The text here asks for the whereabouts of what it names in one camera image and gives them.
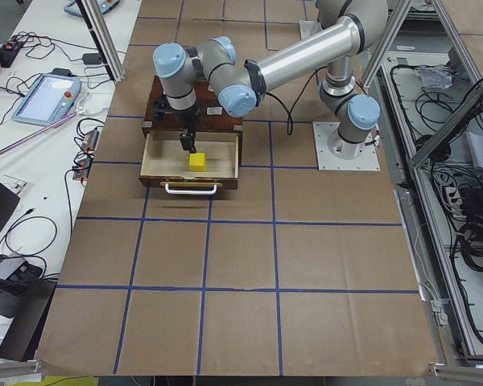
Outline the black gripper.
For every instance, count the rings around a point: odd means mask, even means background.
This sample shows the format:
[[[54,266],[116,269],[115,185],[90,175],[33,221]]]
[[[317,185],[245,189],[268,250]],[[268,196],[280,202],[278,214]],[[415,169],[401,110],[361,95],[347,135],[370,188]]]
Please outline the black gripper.
[[[176,121],[183,128],[180,133],[180,144],[184,151],[196,153],[196,132],[200,131],[200,106],[194,102],[186,109],[173,109]]]

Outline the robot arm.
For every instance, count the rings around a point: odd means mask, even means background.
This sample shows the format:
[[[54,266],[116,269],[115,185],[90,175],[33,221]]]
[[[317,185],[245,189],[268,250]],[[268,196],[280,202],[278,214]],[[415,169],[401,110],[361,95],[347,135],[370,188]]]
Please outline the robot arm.
[[[200,109],[194,84],[205,80],[222,108],[232,117],[244,117],[260,105],[271,90],[309,72],[326,67],[319,86],[320,99],[340,124],[329,138],[339,158],[360,154],[370,130],[378,123],[380,106],[355,89],[351,59],[382,36],[388,18],[385,1],[317,1],[320,32],[261,60],[236,67],[236,52],[225,36],[191,47],[165,43],[154,50],[153,62],[167,107],[180,124],[183,150],[194,153]]]

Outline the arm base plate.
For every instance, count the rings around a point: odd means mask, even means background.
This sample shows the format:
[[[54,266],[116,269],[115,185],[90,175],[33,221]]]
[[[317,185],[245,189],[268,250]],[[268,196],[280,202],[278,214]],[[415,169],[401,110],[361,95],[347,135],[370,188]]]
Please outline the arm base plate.
[[[321,24],[317,21],[299,21],[299,34],[301,40],[310,39],[312,36],[318,35],[322,30]]]
[[[371,132],[358,144],[345,142],[338,122],[312,123],[318,169],[321,171],[379,172],[381,170]]]

